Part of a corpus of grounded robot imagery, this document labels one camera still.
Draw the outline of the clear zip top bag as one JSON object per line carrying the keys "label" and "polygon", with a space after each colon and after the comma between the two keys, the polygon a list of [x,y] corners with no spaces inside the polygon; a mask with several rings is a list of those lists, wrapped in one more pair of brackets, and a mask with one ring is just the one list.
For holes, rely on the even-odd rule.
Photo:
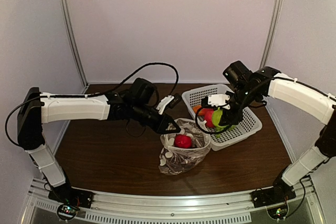
{"label": "clear zip top bag", "polygon": [[181,128],[179,134],[191,138],[192,146],[190,148],[175,146],[176,133],[160,136],[163,148],[159,155],[159,170],[166,175],[188,172],[203,161],[211,149],[211,137],[200,131],[193,120],[179,118],[175,122]]}

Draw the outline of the red fake apple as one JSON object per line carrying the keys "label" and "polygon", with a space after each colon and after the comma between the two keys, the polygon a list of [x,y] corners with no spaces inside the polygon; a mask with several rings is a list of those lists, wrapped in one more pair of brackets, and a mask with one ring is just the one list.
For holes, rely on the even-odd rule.
{"label": "red fake apple", "polygon": [[213,113],[214,113],[213,110],[209,110],[204,115],[205,125],[208,128],[213,128],[214,127],[214,124],[212,122]]}

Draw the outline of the green fake grapes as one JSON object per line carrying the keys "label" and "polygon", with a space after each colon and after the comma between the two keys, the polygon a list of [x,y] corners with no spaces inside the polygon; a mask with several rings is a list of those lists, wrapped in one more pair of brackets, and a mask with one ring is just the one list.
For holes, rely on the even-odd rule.
{"label": "green fake grapes", "polygon": [[216,132],[219,132],[219,134],[216,134],[216,138],[220,138],[223,134],[227,134],[230,131],[232,131],[236,126],[235,125],[223,125],[223,126],[217,126]]}

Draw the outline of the red orange fake mango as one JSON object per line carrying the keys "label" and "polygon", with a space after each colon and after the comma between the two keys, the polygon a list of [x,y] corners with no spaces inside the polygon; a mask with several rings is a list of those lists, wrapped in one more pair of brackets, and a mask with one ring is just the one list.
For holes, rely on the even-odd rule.
{"label": "red orange fake mango", "polygon": [[204,116],[207,112],[205,108],[202,108],[201,105],[196,105],[193,107],[193,112],[196,114],[198,112],[199,116]]}

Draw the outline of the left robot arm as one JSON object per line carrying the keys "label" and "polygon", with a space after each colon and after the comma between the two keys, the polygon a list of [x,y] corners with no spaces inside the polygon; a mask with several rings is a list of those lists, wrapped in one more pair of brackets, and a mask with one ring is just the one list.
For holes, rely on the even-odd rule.
{"label": "left robot arm", "polygon": [[175,96],[168,95],[157,100],[156,105],[150,105],[156,93],[156,86],[142,78],[120,92],[52,94],[32,87],[17,107],[17,144],[35,162],[51,192],[60,200],[69,201],[74,189],[45,139],[44,125],[81,120],[134,120],[157,134],[179,133],[181,128],[165,113]]}

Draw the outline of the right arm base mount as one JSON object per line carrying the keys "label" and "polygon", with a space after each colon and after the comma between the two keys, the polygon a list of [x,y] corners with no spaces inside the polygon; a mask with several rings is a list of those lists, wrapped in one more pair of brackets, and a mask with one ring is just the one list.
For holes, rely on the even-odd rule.
{"label": "right arm base mount", "polygon": [[250,193],[254,208],[265,207],[267,215],[275,220],[285,220],[289,215],[288,201],[296,198],[292,187],[258,188]]}

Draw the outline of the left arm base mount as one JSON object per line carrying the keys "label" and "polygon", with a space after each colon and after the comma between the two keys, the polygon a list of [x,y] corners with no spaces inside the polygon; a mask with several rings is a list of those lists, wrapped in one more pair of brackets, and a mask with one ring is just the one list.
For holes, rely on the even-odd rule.
{"label": "left arm base mount", "polygon": [[56,209],[56,214],[61,221],[69,222],[82,208],[91,208],[93,192],[75,188],[61,190],[52,187],[48,198],[61,203]]}

